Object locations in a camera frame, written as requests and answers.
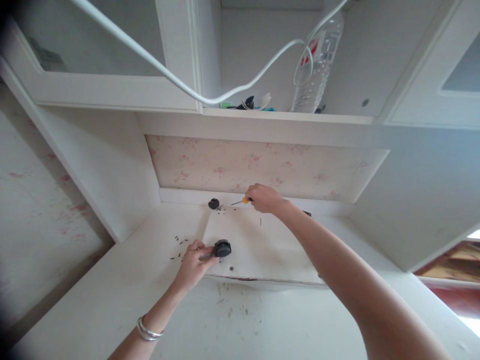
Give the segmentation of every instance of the bangle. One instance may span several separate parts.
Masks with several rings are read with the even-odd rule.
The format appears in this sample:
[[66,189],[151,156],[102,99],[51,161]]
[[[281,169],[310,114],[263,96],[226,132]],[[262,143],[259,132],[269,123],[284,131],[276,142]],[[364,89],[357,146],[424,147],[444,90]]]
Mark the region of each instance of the bangle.
[[145,315],[140,316],[136,322],[136,328],[138,329],[138,332],[140,333],[141,338],[149,342],[157,341],[159,337],[161,337],[164,334],[164,332],[162,331],[161,333],[156,333],[147,329],[144,325],[144,317]]

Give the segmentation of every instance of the bottle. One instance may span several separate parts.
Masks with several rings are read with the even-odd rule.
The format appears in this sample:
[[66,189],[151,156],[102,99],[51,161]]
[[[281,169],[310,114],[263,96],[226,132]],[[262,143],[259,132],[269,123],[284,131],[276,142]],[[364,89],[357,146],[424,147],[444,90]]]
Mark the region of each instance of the bottle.
[[[329,11],[328,9],[324,10],[321,18]],[[307,81],[312,64],[310,64],[310,59],[305,51],[295,74],[298,85],[295,87],[291,112],[314,113],[319,106],[343,29],[344,17],[342,11],[339,10],[321,26],[308,44],[313,58],[313,71]]]

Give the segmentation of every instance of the hand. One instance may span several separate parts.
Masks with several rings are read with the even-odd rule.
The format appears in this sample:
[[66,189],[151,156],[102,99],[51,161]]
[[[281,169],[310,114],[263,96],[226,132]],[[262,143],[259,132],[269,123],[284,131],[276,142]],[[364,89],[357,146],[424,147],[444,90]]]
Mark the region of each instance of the hand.
[[206,257],[205,260],[200,260],[205,256],[211,254],[214,247],[205,247],[205,244],[200,240],[195,240],[186,248],[186,253],[183,256],[183,262],[180,269],[173,280],[172,286],[179,291],[188,292],[198,284],[200,279],[205,275],[208,269],[219,262],[219,257]]
[[259,183],[249,186],[245,197],[252,198],[251,204],[255,210],[274,215],[285,203],[288,203],[288,200],[285,200],[274,188]]

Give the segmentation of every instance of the floral wallpaper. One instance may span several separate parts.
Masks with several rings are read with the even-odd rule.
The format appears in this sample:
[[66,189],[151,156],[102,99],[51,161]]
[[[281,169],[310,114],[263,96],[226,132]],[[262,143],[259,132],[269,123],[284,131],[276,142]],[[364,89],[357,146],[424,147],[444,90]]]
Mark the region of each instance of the floral wallpaper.
[[244,193],[254,183],[283,196],[354,203],[387,150],[146,135],[164,188]]
[[0,151],[0,300],[15,342],[114,242],[1,83]]

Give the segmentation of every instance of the wooden floor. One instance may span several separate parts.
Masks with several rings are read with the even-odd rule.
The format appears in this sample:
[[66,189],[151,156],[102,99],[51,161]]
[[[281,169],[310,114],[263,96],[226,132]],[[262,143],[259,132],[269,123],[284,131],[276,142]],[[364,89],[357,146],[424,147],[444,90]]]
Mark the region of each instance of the wooden floor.
[[415,275],[425,278],[480,283],[480,242],[462,241]]
[[480,289],[433,287],[430,290],[480,337]]

